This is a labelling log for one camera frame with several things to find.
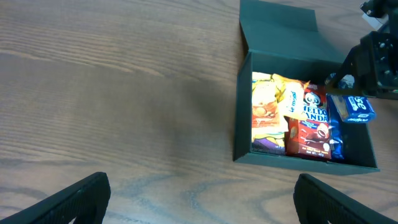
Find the dark blue chocolate bar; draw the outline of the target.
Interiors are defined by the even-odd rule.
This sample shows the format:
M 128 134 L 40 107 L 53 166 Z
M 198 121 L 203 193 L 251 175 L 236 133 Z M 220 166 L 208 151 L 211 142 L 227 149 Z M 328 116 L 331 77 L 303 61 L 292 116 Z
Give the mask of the dark blue chocolate bar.
M 338 83 L 338 88 L 349 89 L 354 86 L 354 77 L 352 75 L 344 76 Z M 329 145 L 331 148 L 331 158 L 335 161 L 342 161 L 343 156 L 343 138 L 340 127 L 340 115 L 336 109 L 332 96 L 326 94 L 327 107 L 328 107 L 328 128 L 330 133 Z

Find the black gift box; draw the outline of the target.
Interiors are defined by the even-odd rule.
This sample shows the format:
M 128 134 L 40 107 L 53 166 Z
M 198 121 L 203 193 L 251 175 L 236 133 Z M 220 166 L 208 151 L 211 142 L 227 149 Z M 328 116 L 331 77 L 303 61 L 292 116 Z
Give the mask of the black gift box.
M 246 57 L 236 86 L 233 160 L 333 175 L 377 172 L 377 160 L 366 124 L 342 123 L 344 159 L 321 161 L 256 152 L 251 143 L 251 74 L 277 73 L 322 84 L 337 71 L 343 56 L 318 31 L 310 9 L 264 1 L 241 1 L 239 23 Z

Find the blue Eclipse mint box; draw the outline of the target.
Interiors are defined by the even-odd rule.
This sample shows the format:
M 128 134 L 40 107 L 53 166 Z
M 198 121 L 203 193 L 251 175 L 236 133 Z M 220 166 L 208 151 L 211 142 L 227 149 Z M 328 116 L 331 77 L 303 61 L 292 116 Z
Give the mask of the blue Eclipse mint box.
M 328 95 L 328 99 L 342 122 L 368 123 L 376 118 L 376 112 L 364 96 Z

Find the yellow green Pretz box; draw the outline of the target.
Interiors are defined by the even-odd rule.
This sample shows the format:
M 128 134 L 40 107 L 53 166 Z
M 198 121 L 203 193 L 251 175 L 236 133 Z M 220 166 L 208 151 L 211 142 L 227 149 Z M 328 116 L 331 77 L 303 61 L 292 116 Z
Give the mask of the yellow green Pretz box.
M 251 150 L 262 154 L 285 154 L 285 133 L 267 133 L 261 128 L 252 128 Z

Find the red Hello Panda box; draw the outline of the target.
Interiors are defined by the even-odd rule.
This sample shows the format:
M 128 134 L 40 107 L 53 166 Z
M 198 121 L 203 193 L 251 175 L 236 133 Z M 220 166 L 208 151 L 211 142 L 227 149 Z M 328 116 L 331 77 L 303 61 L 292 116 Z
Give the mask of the red Hello Panda box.
M 289 119 L 285 153 L 289 156 L 331 159 L 329 114 L 325 88 L 309 84 L 303 94 L 304 119 Z

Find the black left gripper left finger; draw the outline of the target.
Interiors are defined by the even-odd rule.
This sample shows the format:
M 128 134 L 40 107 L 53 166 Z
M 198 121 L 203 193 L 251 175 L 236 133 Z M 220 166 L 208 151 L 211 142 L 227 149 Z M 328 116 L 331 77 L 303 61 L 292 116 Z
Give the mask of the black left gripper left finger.
M 1 224 L 102 224 L 111 196 L 105 172 L 81 179 L 50 197 L 1 220 Z

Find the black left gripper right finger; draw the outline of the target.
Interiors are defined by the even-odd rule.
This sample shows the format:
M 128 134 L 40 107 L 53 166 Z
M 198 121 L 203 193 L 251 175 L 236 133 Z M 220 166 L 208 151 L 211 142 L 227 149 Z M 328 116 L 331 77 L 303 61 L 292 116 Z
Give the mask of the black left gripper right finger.
M 310 174 L 300 174 L 294 205 L 301 224 L 397 224 Z

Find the small orange candy packet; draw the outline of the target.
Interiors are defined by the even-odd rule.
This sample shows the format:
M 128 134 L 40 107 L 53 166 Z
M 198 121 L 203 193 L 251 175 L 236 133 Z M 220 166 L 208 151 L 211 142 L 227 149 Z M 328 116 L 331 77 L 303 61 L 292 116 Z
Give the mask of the small orange candy packet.
M 303 98 L 310 82 L 294 80 L 278 74 L 273 74 L 272 79 L 277 90 L 275 97 L 279 104 L 279 111 L 284 116 L 306 120 L 307 116 L 303 111 Z

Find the yellow orange snack packet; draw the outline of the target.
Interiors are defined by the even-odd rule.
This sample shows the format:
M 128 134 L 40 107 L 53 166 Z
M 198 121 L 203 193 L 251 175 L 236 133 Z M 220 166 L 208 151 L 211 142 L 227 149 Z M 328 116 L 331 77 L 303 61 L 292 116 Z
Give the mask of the yellow orange snack packet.
M 287 122 L 280 113 L 277 94 L 277 82 L 272 75 L 252 72 L 252 129 L 262 133 L 287 132 Z

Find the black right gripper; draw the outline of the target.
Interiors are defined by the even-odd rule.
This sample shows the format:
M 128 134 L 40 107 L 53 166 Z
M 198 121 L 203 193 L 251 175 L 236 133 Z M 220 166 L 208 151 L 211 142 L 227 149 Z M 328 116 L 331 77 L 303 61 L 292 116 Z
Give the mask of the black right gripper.
M 370 32 L 325 85 L 330 95 L 397 99 L 397 38 Z

